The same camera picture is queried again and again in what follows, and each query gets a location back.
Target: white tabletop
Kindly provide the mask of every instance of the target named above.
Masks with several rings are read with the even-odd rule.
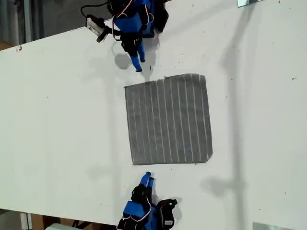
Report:
[[[167,9],[142,74],[86,28],[0,52],[0,208],[117,224],[151,171],[159,199],[180,201],[174,229],[305,230],[306,1]],[[212,158],[133,166],[123,87],[182,73],[206,76]]]

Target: black cable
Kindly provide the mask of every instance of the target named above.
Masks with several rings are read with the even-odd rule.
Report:
[[[87,226],[89,226],[91,222],[83,222],[82,224],[76,226],[77,229],[85,229]]]
[[[78,221],[78,220],[75,220],[75,221],[72,223],[72,227],[76,227],[78,224],[79,224],[79,221]]]
[[[105,3],[102,3],[102,4],[99,4],[99,5],[85,5],[85,6],[82,6],[80,8],[81,14],[83,15],[84,18],[86,18],[85,14],[83,13],[83,8],[86,8],[86,7],[100,7],[100,6],[107,5],[108,3],[109,3],[109,1],[107,1]]]

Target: concrete floor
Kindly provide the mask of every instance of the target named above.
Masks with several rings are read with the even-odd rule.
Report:
[[[7,211],[2,212],[0,210],[0,229],[1,230],[20,230],[21,222],[20,222],[20,213]]]
[[[42,8],[42,34],[48,37],[69,30],[83,27],[85,18],[80,12],[83,5],[102,4],[106,0],[44,0]],[[104,19],[111,18],[106,6],[84,9]]]

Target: gray cloth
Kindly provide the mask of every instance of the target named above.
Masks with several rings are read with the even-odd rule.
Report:
[[[183,74],[125,89],[134,165],[208,161],[213,151],[203,75]]]

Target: wire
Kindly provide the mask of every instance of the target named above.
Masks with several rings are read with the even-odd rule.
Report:
[[[150,22],[150,23],[152,23],[153,21],[154,21],[154,16],[153,16],[153,14],[152,13],[149,13],[151,16],[152,16],[152,21]]]
[[[131,3],[132,3],[132,0],[129,1],[126,7],[118,15],[116,15],[116,17],[117,18],[120,17],[125,12],[125,10],[130,6]]]
[[[109,1],[105,2],[105,3],[102,3],[102,4],[99,4],[99,5],[85,5],[85,6],[82,6],[80,8],[80,11],[81,11],[81,14],[83,15],[84,18],[86,18],[85,14],[83,13],[83,9],[86,8],[86,7],[100,7],[100,6],[104,6],[104,5],[107,5],[109,3]]]
[[[148,9],[147,9],[147,6],[145,5],[145,10],[146,10],[146,14],[147,14],[147,24],[149,23],[149,13],[148,13]]]
[[[120,41],[120,39],[116,39],[115,38],[115,34],[114,34],[114,18],[115,18],[115,15],[113,16],[113,18],[112,18],[112,35],[113,35],[113,37],[114,37],[114,39],[116,40],[116,41]]]

